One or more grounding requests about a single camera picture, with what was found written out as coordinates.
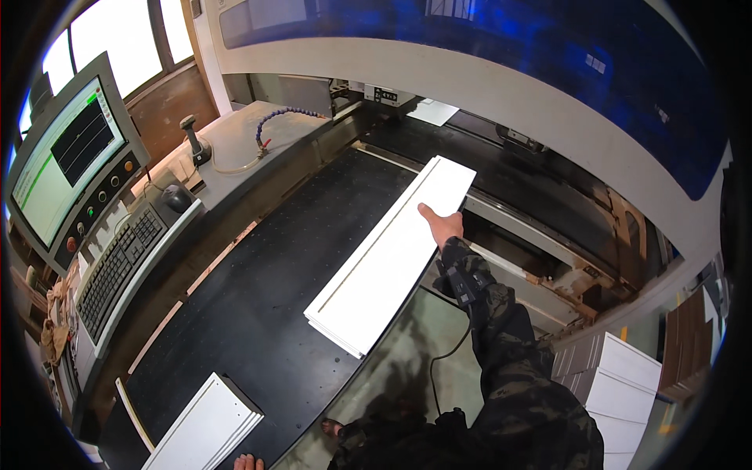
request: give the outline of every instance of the stack of white boards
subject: stack of white boards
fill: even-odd
[[[432,158],[305,309],[308,322],[353,356],[368,354],[436,251],[418,204],[451,215],[473,178],[470,168]]]
[[[141,470],[212,470],[263,417],[230,379],[212,372]]]
[[[552,378],[569,388],[603,436],[605,470],[626,470],[653,409],[661,364],[611,333],[556,353]]]

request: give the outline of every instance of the control panel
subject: control panel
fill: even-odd
[[[128,180],[133,177],[141,164],[138,163],[133,152],[128,152],[120,162],[110,171],[102,182],[91,193],[89,199],[80,209],[73,223],[65,230],[65,243],[60,245],[55,253],[55,261],[61,266],[70,266],[73,256],[83,242],[83,238],[92,229],[102,212],[110,202],[120,194]]]

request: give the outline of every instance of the keyboard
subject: keyboard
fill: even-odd
[[[76,305],[94,344],[117,300],[167,227],[150,204],[143,204],[118,231],[89,277]]]

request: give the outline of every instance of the black cable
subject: black cable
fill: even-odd
[[[438,395],[436,394],[436,383],[433,381],[433,363],[440,359],[444,359],[446,357],[451,356],[459,349],[460,346],[462,346],[462,343],[465,342],[465,338],[468,337],[468,335],[470,334],[470,329],[472,328],[472,308],[470,307],[470,305],[468,305],[468,316],[470,317],[468,321],[468,328],[465,331],[465,334],[462,335],[462,338],[459,340],[459,343],[457,343],[457,346],[455,346],[454,349],[449,351],[449,353],[443,356],[437,356],[431,359],[431,365],[428,367],[428,374],[431,377],[431,388],[433,388],[433,400],[436,403],[436,411],[438,412],[439,416],[441,416],[441,408],[438,406]]]

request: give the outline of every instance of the black machine table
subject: black machine table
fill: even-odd
[[[232,379],[265,415],[218,468],[232,468],[241,453],[271,465],[314,424],[361,361],[310,326],[303,310],[414,177],[348,149],[225,257],[126,383],[155,445],[213,371]],[[105,424],[100,443],[113,470],[133,468],[132,459],[118,461],[128,455],[119,447],[138,447],[133,439],[111,441],[129,425],[120,411]],[[148,452],[130,455],[145,461]]]

